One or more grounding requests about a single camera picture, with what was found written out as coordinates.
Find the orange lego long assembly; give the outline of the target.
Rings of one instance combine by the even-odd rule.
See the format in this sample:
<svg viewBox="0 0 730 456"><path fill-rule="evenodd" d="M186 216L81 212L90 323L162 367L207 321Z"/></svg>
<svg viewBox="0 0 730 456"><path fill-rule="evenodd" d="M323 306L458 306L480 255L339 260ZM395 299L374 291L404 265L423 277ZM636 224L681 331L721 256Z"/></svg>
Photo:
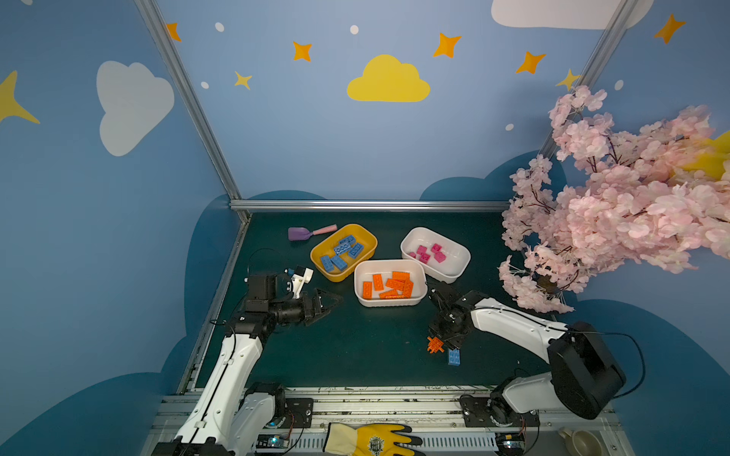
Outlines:
<svg viewBox="0 0 730 456"><path fill-rule="evenodd" d="M428 336L427 352L431 355L444 353L444 342L437 336Z"/></svg>

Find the blue lego brick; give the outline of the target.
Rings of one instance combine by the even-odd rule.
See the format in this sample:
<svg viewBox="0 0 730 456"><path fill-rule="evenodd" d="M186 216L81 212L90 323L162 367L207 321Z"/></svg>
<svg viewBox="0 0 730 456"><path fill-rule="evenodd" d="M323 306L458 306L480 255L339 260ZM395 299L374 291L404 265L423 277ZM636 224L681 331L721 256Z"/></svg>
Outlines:
<svg viewBox="0 0 730 456"><path fill-rule="evenodd" d="M357 240L353 235L349 235L347 237L344 237L340 240L338 243L338 248L344 248L344 249L350 249L357 243Z"/></svg>
<svg viewBox="0 0 730 456"><path fill-rule="evenodd" d="M352 247L348 251L349 257L350 258L358 258L359 255L362 253L363 248L364 248L364 246L361 243L356 242L355 244L352 245Z"/></svg>
<svg viewBox="0 0 730 456"><path fill-rule="evenodd" d="M334 272L335 266L330 256L322 256L321 264L326 273L330 274Z"/></svg>
<svg viewBox="0 0 730 456"><path fill-rule="evenodd" d="M348 264L340 256L332 256L331 261L341 272L344 272L348 268Z"/></svg>
<svg viewBox="0 0 730 456"><path fill-rule="evenodd" d="M341 255L345 255L345 254L349 253L353 249L353 247L354 247L353 244L342 243L342 244L339 244L334 249L334 251L337 256L341 256Z"/></svg>
<svg viewBox="0 0 730 456"><path fill-rule="evenodd" d="M461 353L458 349L448 350L448 365L449 366L460 366L461 365Z"/></svg>

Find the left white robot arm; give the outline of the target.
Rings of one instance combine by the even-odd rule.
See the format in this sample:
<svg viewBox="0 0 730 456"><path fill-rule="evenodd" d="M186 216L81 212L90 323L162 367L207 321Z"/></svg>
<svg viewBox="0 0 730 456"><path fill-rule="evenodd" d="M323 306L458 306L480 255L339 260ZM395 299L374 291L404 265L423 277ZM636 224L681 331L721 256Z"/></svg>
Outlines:
<svg viewBox="0 0 730 456"><path fill-rule="evenodd" d="M246 294L235 311L215 323L225 334L200 398L172 440L152 448L153 455L246 455L268 426L306 427L304 416L287 406L280 383L246 384L279 326L310 326L344 302L319 288L307 294L303 287L312 274L298 268L292 275L247 277Z"/></svg>

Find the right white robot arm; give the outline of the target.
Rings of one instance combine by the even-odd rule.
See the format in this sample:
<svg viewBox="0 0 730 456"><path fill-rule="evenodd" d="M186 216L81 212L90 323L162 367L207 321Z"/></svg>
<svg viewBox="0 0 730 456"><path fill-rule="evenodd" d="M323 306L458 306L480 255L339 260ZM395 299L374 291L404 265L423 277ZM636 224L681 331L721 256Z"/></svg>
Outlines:
<svg viewBox="0 0 730 456"><path fill-rule="evenodd" d="M499 336L540 357L549 371L528 377L514 375L487 398L487 416L494 425L514 425L539 410L568 410L592 420L619 396L627 378L603 340L604 334L579 321L572 325L534 317L481 292L458 294L446 283L428 287L436 316L429 337L443 348L459 350L473 331Z"/></svg>

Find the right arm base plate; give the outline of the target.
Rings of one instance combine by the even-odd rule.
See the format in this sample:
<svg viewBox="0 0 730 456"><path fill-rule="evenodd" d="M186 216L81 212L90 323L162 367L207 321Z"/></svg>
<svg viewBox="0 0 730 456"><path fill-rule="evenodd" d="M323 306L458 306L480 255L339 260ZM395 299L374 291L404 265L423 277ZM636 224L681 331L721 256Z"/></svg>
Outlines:
<svg viewBox="0 0 730 456"><path fill-rule="evenodd" d="M458 403L467 428L537 428L536 413L518 413L501 399L464 394Z"/></svg>

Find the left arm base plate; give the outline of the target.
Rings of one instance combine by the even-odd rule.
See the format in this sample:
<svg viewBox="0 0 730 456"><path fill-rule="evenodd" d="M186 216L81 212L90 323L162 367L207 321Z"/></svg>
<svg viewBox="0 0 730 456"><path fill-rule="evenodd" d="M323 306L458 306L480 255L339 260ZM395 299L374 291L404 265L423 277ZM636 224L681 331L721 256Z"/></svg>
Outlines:
<svg viewBox="0 0 730 456"><path fill-rule="evenodd" d="M313 418L313 398L287 398L283 411L276 412L264 429L311 429Z"/></svg>

